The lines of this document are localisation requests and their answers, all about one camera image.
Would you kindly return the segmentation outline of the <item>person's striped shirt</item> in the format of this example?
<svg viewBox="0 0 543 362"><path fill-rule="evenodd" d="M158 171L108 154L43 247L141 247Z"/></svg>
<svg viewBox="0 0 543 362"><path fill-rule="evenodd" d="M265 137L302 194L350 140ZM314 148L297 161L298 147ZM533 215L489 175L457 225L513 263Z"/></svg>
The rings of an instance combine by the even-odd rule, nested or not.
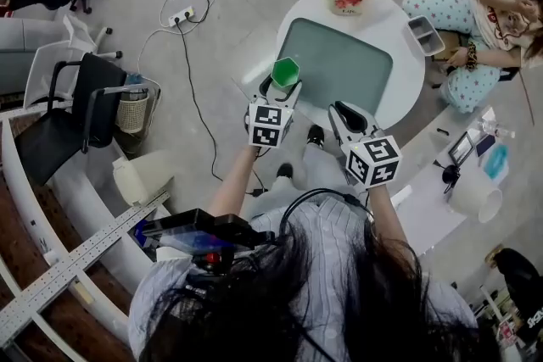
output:
<svg viewBox="0 0 543 362"><path fill-rule="evenodd" d="M137 362L485 362L499 359L457 291L336 198L302 203L286 240L216 281L163 260L130 307Z"/></svg>

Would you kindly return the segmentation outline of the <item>brown tablet case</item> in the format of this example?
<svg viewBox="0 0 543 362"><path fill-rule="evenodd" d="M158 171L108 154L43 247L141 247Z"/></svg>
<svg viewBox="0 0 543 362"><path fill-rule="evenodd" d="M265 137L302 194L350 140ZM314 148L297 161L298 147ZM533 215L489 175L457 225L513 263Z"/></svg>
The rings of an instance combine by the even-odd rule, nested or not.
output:
<svg viewBox="0 0 543 362"><path fill-rule="evenodd" d="M445 62L459 47L467 45L468 36L465 34L453 31L438 31L438 35L444 43L445 48L433 56L434 61Z"/></svg>

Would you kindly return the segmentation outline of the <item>round white side table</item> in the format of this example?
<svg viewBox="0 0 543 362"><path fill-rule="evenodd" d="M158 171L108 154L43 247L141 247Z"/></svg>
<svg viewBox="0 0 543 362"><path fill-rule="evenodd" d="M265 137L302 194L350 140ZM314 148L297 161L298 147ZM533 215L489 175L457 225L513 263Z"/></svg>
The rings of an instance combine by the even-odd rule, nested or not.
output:
<svg viewBox="0 0 543 362"><path fill-rule="evenodd" d="M408 30L409 17L396 2L364 0L360 15L339 16L329 9L327 0L298 0L280 24L277 51L290 23L298 18L342 31L388 53L392 58L391 75L375 117L382 128L388 129L408 114L423 87L425 58Z"/></svg>

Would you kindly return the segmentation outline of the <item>grey sofa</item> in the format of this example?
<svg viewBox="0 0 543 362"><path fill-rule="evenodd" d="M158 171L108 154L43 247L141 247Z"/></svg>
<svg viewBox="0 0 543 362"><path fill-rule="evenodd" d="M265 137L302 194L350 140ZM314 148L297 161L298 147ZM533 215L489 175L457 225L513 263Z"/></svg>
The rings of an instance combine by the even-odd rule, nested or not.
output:
<svg viewBox="0 0 543 362"><path fill-rule="evenodd" d="M68 35L58 21L0 19L0 96L25 90L36 50Z"/></svg>

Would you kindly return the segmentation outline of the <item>white mesh chair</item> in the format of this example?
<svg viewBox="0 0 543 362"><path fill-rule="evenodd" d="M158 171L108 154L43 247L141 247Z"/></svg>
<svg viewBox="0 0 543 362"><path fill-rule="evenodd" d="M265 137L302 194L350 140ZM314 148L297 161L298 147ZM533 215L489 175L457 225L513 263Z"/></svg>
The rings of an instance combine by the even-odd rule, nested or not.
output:
<svg viewBox="0 0 543 362"><path fill-rule="evenodd" d="M53 69L58 62L81 61L86 53L92 53L109 60L123 57L121 50L109 53L98 52L103 39L113 32L110 27L103 27L98 35L92 38L87 24L73 14L67 14L63 18L63 23L69 34L68 38L60 42L49 43L36 50L26 83L24 109L28 109L39 100L48 97Z"/></svg>

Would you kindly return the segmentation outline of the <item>black picture frame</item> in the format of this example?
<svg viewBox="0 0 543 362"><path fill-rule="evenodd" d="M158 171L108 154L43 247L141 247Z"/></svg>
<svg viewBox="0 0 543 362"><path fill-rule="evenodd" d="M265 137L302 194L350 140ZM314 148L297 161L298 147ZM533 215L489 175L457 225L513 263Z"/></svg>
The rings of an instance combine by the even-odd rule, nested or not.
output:
<svg viewBox="0 0 543 362"><path fill-rule="evenodd" d="M466 131L459 140L449 149L448 155L456 167L461 167L474 150L472 138Z"/></svg>

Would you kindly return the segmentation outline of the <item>woven waste basket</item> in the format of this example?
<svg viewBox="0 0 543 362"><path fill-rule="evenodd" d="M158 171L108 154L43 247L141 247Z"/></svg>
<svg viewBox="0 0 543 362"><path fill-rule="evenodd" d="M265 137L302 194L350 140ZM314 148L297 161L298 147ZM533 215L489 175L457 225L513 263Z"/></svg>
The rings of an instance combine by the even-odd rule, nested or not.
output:
<svg viewBox="0 0 543 362"><path fill-rule="evenodd" d="M115 124L127 134L143 129L149 96L146 92L127 92L121 95Z"/></svg>

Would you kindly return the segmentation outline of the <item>green cup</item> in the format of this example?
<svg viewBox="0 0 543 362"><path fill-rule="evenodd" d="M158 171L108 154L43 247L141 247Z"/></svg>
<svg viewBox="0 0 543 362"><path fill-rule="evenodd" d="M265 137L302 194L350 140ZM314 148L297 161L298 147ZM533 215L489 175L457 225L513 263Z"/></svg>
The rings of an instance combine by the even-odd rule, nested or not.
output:
<svg viewBox="0 0 543 362"><path fill-rule="evenodd" d="M299 80L299 66L290 57L275 61L271 70L271 79L278 88L295 85Z"/></svg>

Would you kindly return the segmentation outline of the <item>white divided organiser box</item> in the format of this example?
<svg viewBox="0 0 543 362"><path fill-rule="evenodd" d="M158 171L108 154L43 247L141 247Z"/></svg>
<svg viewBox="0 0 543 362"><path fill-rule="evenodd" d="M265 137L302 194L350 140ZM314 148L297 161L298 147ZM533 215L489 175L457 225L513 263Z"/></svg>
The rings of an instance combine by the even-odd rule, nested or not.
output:
<svg viewBox="0 0 543 362"><path fill-rule="evenodd" d="M417 16L409 19L407 28L425 57L433 57L445 50L443 40L427 17Z"/></svg>

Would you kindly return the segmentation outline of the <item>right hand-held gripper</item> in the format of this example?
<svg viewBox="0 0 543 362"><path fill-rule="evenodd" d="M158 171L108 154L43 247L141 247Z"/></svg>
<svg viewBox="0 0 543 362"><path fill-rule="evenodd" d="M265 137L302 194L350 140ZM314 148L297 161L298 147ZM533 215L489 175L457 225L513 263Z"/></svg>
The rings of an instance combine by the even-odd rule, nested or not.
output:
<svg viewBox="0 0 543 362"><path fill-rule="evenodd" d="M336 101L328 106L327 116L339 144L344 144L346 172L356 183L378 187L396 178L402 160L400 148L392 136L379 137L379 125L372 114L353 103Z"/></svg>

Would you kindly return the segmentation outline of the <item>blue packet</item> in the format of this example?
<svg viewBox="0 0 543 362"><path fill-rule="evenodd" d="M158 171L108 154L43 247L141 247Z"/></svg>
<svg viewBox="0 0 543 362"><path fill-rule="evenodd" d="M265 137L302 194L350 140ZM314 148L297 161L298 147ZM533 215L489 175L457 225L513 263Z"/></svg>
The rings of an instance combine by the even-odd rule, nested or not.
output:
<svg viewBox="0 0 543 362"><path fill-rule="evenodd" d="M507 157L508 147L502 143L496 145L484 165L484 172L490 179L496 179L504 170L507 163Z"/></svg>

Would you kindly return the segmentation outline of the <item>grey-green rectangular tray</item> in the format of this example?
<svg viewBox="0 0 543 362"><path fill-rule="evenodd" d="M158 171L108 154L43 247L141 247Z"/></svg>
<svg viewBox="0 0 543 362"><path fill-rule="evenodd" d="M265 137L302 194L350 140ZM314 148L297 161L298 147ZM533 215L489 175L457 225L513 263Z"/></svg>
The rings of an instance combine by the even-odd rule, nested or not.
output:
<svg viewBox="0 0 543 362"><path fill-rule="evenodd" d="M299 66L300 99L319 109L335 101L375 114L393 67L385 51L304 18L291 22L279 58Z"/></svg>

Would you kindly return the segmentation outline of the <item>white power strip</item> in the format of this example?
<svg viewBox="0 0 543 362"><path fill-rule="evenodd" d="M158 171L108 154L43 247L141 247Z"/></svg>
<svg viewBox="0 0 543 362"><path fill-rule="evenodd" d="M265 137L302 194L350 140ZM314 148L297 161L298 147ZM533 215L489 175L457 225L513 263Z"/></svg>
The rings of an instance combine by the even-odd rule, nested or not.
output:
<svg viewBox="0 0 543 362"><path fill-rule="evenodd" d="M178 24L181 24L183 21L188 21L194 16L194 9L192 6L189 6L168 18L169 27L176 27Z"/></svg>

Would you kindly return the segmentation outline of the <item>person's grey trousers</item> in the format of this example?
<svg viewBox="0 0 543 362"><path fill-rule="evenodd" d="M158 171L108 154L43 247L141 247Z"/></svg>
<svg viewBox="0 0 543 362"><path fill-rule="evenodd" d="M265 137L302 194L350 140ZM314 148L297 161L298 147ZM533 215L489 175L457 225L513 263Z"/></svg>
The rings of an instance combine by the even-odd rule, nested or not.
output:
<svg viewBox="0 0 543 362"><path fill-rule="evenodd" d="M347 186L338 160L314 143L308 143L303 153L305 181L301 187L294 183L294 175L276 175L271 188L255 199L246 209L245 216L255 216L290 205L302 193L316 188L339 189Z"/></svg>

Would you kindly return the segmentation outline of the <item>clear plastic bottle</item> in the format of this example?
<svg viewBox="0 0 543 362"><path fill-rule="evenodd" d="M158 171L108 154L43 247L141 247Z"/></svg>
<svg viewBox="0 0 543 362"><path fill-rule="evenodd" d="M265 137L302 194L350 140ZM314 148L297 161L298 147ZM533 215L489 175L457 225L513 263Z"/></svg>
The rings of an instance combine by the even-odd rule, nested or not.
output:
<svg viewBox="0 0 543 362"><path fill-rule="evenodd" d="M483 131L484 133L486 133L487 135L492 135L496 138L506 138L506 137L515 138L516 137L515 131L510 131L504 128L495 120L482 119L479 122L479 129Z"/></svg>

